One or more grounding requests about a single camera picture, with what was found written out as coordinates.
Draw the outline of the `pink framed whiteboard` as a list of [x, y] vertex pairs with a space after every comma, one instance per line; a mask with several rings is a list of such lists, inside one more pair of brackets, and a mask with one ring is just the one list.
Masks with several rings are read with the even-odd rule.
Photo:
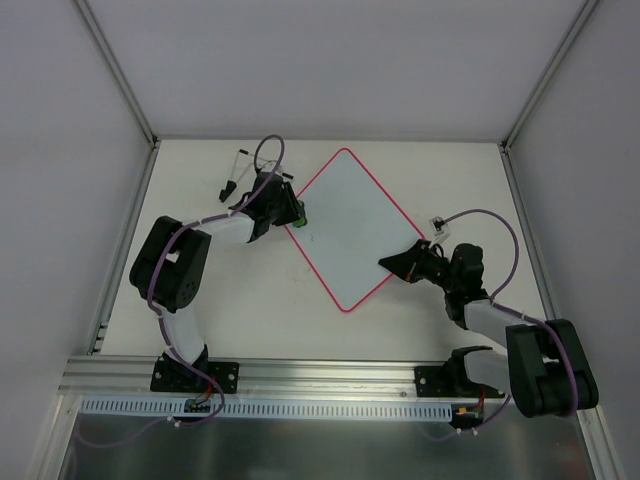
[[358, 308], [391, 277], [378, 261], [424, 233], [349, 148], [301, 189], [307, 223], [287, 233], [339, 311]]

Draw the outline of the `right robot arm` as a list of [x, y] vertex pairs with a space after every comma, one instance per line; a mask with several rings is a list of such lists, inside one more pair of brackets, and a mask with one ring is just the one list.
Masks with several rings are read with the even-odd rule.
[[452, 352], [447, 384], [459, 396], [481, 385], [510, 396], [527, 418], [571, 416], [599, 403], [599, 389], [574, 325], [566, 319], [542, 321], [491, 299], [483, 286], [484, 252], [469, 243], [450, 257], [426, 240], [384, 257], [379, 265], [413, 284], [429, 281], [444, 293], [445, 312], [463, 330], [504, 348], [468, 347]]

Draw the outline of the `green whiteboard eraser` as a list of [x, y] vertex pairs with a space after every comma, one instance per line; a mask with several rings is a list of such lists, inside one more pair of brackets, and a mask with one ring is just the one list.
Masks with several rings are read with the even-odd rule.
[[306, 216], [306, 210], [303, 201], [298, 201], [295, 207], [296, 218], [291, 223], [291, 226], [294, 228], [301, 228], [307, 225], [308, 220]]

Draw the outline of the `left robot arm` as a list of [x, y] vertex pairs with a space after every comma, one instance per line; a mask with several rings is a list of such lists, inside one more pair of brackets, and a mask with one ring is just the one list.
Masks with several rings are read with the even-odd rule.
[[251, 191], [223, 214], [184, 224], [162, 216], [153, 224], [129, 273], [158, 319], [164, 357], [176, 365], [173, 378], [187, 391], [208, 379], [208, 350], [191, 303], [197, 295], [210, 248], [248, 244], [269, 229], [305, 225], [306, 213], [283, 176], [259, 173]]

